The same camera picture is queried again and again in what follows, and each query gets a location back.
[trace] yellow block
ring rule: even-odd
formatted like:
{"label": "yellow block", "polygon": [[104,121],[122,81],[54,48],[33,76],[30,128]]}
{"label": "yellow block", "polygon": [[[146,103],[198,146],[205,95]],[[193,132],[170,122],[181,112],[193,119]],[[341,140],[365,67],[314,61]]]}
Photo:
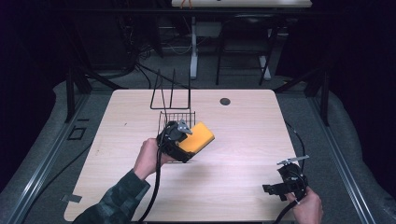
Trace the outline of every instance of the yellow block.
{"label": "yellow block", "polygon": [[179,147],[187,152],[198,153],[215,139],[215,135],[202,122],[198,122],[191,128],[191,131],[192,134],[187,134],[187,138],[178,144]]}

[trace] camouflage sleeve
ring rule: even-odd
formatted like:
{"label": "camouflage sleeve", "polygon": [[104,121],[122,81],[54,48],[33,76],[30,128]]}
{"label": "camouflage sleeve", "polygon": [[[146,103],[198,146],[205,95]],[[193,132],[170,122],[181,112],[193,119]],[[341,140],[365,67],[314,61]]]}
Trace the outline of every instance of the camouflage sleeve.
{"label": "camouflage sleeve", "polygon": [[140,180],[132,170],[73,223],[129,223],[149,187],[149,183]]}

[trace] person's arm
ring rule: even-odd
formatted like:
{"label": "person's arm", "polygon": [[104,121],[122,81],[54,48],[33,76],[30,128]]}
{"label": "person's arm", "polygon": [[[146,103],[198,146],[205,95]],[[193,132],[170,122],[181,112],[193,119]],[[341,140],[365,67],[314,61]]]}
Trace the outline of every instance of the person's arm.
{"label": "person's arm", "polygon": [[[129,223],[143,196],[149,190],[146,178],[155,173],[157,141],[150,138],[143,142],[134,164],[102,200],[80,214],[73,223]],[[162,154],[161,165],[173,159]]]}
{"label": "person's arm", "polygon": [[[286,194],[289,202],[296,200],[292,194]],[[293,214],[299,224],[319,224],[323,216],[322,204],[319,196],[309,187],[306,196],[293,207]]]}

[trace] table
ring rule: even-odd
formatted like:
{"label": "table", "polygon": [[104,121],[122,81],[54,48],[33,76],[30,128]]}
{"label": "table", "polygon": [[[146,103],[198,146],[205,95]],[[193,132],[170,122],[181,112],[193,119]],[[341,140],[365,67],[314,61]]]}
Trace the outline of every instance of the table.
{"label": "table", "polygon": [[[183,0],[172,0],[173,7],[181,7]],[[296,7],[306,8],[311,7],[310,0],[191,0],[192,10],[194,7]],[[184,0],[183,8],[189,8],[189,0]],[[192,17],[191,20],[191,64],[190,77],[196,79],[198,67],[198,50],[196,48],[196,20]],[[260,57],[260,64],[264,67],[266,59]],[[267,69],[264,73],[265,80],[271,80],[271,75]]]}
{"label": "table", "polygon": [[[153,105],[161,106],[157,93]],[[157,135],[160,110],[150,109],[151,96],[150,90],[114,91],[73,191],[82,198],[68,203],[66,220],[98,203],[133,167],[141,143]],[[168,99],[169,91],[164,96]],[[222,105],[222,98],[231,103]],[[174,91],[174,106],[182,107],[187,100],[187,91]],[[276,163],[295,157],[295,152],[274,92],[191,90],[191,111],[216,138],[188,163],[163,166],[159,193],[146,221],[275,220],[288,203],[264,192],[262,184],[282,182]],[[133,220],[149,204],[155,175],[147,181],[151,188]],[[283,220],[293,220],[292,214]]]}

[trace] tape piece on table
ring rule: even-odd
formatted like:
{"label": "tape piece on table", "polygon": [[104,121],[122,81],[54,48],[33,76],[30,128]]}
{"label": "tape piece on table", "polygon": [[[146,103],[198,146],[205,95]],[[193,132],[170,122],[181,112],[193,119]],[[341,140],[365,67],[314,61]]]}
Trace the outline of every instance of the tape piece on table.
{"label": "tape piece on table", "polygon": [[81,201],[82,197],[74,194],[65,194],[61,201],[68,203],[68,202],[73,202],[73,203],[79,203]]}

